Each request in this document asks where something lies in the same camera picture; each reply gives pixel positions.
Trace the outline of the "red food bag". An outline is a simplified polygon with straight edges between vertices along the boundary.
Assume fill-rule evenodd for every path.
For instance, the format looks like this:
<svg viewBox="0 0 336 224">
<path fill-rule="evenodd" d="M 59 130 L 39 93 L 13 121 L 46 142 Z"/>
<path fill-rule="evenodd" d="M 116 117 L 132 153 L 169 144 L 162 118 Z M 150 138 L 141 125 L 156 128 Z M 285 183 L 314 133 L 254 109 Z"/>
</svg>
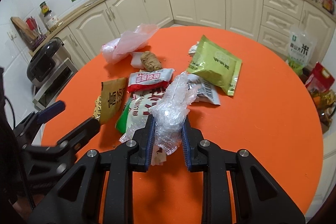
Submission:
<svg viewBox="0 0 336 224">
<path fill-rule="evenodd" d="M 316 63 L 305 83 L 305 87 L 309 93 L 323 93 L 327 92 L 334 82 L 335 78 L 331 73 L 321 63 Z"/>
</svg>

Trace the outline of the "lower kitchen cabinets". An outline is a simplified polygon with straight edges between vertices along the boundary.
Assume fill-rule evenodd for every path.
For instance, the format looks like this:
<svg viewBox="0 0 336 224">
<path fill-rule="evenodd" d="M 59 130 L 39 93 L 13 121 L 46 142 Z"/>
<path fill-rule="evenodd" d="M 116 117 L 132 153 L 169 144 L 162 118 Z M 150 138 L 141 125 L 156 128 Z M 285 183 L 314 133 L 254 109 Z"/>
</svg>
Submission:
<svg viewBox="0 0 336 224">
<path fill-rule="evenodd" d="M 64 19 L 50 37 L 64 39 L 82 67 L 103 44 L 142 23 L 221 28 L 279 56 L 287 53 L 290 29 L 298 27 L 317 41 L 310 67 L 323 60 L 335 34 L 335 16 L 312 0 L 93 0 Z"/>
</svg>

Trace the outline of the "red white snack wrapper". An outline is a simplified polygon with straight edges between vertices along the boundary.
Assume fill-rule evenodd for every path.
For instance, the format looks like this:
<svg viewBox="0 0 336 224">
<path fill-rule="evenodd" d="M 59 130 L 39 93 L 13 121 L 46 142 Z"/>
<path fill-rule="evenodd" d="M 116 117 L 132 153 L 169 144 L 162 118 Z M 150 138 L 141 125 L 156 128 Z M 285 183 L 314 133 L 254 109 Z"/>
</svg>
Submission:
<svg viewBox="0 0 336 224">
<path fill-rule="evenodd" d="M 137 72 L 129 76 L 129 93 L 157 88 L 167 88 L 173 77 L 174 69 L 163 68 L 152 72 Z"/>
</svg>

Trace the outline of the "white green rice bag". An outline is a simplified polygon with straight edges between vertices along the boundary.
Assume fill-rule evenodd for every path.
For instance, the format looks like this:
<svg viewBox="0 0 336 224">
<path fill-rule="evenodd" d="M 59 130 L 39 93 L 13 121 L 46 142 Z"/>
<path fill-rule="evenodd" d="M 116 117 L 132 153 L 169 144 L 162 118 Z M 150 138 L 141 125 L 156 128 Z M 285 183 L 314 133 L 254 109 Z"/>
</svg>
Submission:
<svg viewBox="0 0 336 224">
<path fill-rule="evenodd" d="M 295 26 L 290 28 L 289 34 L 286 63 L 296 75 L 301 76 L 304 67 L 306 67 L 311 60 L 317 39 Z"/>
</svg>

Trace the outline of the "clear plastic wrap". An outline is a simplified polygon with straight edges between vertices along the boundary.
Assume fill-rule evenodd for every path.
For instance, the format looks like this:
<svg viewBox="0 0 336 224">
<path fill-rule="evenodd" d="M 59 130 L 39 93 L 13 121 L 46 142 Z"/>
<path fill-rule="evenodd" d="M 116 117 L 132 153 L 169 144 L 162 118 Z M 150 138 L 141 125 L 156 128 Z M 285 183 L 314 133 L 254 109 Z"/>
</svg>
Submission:
<svg viewBox="0 0 336 224">
<path fill-rule="evenodd" d="M 165 90 L 163 98 L 150 110 L 155 120 L 155 145 L 171 155 L 179 147 L 182 126 L 197 97 L 199 85 L 188 86 L 186 71 L 177 75 Z"/>
</svg>

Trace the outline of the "silver barcode wrapper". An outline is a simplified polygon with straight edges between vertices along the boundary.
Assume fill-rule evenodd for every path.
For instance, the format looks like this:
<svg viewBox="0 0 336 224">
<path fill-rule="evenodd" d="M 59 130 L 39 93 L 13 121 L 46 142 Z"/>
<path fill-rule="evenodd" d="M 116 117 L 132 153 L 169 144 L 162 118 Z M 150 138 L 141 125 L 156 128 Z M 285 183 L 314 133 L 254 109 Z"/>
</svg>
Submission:
<svg viewBox="0 0 336 224">
<path fill-rule="evenodd" d="M 189 89 L 195 86 L 199 87 L 195 102 L 206 102 L 217 106 L 221 105 L 216 88 L 210 82 L 197 75 L 189 74 L 187 83 Z"/>
</svg>

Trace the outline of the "red white plastic bag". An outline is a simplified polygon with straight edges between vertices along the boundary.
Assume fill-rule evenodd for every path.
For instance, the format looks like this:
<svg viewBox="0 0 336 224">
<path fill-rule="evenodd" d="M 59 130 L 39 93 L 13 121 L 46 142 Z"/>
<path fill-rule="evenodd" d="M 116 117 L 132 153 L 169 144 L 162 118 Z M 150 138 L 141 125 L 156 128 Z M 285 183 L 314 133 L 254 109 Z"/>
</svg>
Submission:
<svg viewBox="0 0 336 224">
<path fill-rule="evenodd" d="M 159 30 L 156 24 L 140 24 L 133 31 L 127 30 L 116 38 L 101 46 L 101 54 L 105 61 L 117 64 L 126 58 L 131 52 L 143 49 L 149 43 L 149 39 Z"/>
</svg>

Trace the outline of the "green snack packet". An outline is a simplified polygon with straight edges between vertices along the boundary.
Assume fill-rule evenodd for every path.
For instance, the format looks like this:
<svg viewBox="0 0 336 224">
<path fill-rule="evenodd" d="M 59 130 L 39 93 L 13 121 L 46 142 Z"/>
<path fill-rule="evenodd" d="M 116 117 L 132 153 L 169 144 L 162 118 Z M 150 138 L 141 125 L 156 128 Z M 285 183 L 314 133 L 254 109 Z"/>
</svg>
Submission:
<svg viewBox="0 0 336 224">
<path fill-rule="evenodd" d="M 202 36 L 187 71 L 220 87 L 227 96 L 233 96 L 241 66 L 241 59 Z"/>
</svg>

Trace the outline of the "black rice cooker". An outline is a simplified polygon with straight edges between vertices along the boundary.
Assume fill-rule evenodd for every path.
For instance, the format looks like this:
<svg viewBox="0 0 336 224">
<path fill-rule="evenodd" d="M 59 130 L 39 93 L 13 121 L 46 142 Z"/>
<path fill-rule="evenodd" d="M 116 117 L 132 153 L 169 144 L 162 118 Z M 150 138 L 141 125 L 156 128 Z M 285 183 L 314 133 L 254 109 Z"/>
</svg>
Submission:
<svg viewBox="0 0 336 224">
<path fill-rule="evenodd" d="M 71 58 L 63 41 L 55 37 L 42 46 L 32 57 L 27 67 L 27 78 L 40 88 L 55 69 L 67 58 Z"/>
</svg>

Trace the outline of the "green white rice wrapper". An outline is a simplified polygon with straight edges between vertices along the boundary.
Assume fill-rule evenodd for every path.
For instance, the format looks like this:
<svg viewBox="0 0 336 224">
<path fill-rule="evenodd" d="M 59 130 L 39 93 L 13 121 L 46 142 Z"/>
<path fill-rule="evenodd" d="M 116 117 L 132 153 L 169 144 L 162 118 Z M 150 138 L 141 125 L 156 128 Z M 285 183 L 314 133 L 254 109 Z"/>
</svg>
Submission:
<svg viewBox="0 0 336 224">
<path fill-rule="evenodd" d="M 119 139 L 121 143 L 133 139 L 135 131 L 145 127 L 150 110 L 163 98 L 164 94 L 164 88 L 157 88 L 134 92 L 130 95 L 116 122 L 116 129 L 121 133 Z"/>
</svg>

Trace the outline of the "brown bread roll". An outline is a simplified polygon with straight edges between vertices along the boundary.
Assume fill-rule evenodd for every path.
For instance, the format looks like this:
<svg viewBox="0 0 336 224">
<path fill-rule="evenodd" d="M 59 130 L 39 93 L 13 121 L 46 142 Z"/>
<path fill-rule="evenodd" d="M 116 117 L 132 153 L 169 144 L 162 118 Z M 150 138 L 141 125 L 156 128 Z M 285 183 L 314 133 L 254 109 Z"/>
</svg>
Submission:
<svg viewBox="0 0 336 224">
<path fill-rule="evenodd" d="M 140 57 L 141 63 L 146 71 L 153 72 L 162 69 L 162 64 L 154 53 L 145 51 Z"/>
</svg>

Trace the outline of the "round orange table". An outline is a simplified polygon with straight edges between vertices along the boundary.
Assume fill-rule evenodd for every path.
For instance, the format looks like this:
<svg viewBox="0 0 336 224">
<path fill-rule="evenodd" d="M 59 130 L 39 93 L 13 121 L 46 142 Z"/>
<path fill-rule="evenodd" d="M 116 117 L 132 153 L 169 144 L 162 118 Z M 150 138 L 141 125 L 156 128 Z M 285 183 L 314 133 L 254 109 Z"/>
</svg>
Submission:
<svg viewBox="0 0 336 224">
<path fill-rule="evenodd" d="M 202 36 L 242 61 L 233 97 L 220 106 L 193 103 L 190 124 L 222 149 L 247 149 L 306 212 L 320 179 L 321 125 L 305 85 L 275 53 L 242 35 L 210 27 L 160 29 L 149 41 L 164 67 L 178 75 L 190 63 L 189 48 Z M 203 176 L 185 166 L 177 149 L 163 165 L 133 175 L 135 223 L 199 223 Z"/>
</svg>

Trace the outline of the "crumpled white paper ball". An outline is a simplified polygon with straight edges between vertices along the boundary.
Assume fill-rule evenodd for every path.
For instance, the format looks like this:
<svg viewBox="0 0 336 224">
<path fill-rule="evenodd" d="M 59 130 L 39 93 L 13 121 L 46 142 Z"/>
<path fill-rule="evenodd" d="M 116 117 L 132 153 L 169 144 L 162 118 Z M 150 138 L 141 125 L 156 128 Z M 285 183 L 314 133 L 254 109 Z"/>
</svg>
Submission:
<svg viewBox="0 0 336 224">
<path fill-rule="evenodd" d="M 199 42 L 197 42 L 196 44 L 194 44 L 193 46 L 190 47 L 189 51 L 188 51 L 188 55 L 193 57 L 193 55 L 196 53 L 197 51 L 197 47 L 198 47 Z"/>
</svg>

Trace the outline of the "yellow brown snack bag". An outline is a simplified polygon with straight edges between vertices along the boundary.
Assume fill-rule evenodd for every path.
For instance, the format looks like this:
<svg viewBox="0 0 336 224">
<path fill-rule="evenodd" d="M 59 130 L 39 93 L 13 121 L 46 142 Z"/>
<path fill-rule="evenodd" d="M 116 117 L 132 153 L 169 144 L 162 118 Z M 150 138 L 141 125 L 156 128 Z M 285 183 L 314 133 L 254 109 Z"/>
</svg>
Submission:
<svg viewBox="0 0 336 224">
<path fill-rule="evenodd" d="M 126 84 L 126 77 L 101 83 L 101 93 L 95 101 L 93 112 L 100 125 L 106 124 L 120 109 Z"/>
</svg>

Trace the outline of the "red handled utensils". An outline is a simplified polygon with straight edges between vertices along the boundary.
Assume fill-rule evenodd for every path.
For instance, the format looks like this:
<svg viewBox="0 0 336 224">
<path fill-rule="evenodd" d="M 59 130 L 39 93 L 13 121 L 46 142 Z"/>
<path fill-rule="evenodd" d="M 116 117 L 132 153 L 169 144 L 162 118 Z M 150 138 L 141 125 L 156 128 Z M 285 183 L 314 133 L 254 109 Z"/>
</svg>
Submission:
<svg viewBox="0 0 336 224">
<path fill-rule="evenodd" d="M 32 30 L 33 32 L 35 32 L 37 34 L 37 36 L 40 38 L 42 36 L 41 30 L 37 24 L 37 21 L 35 20 L 34 17 L 28 17 L 26 19 L 26 24 L 29 26 L 30 30 Z"/>
</svg>

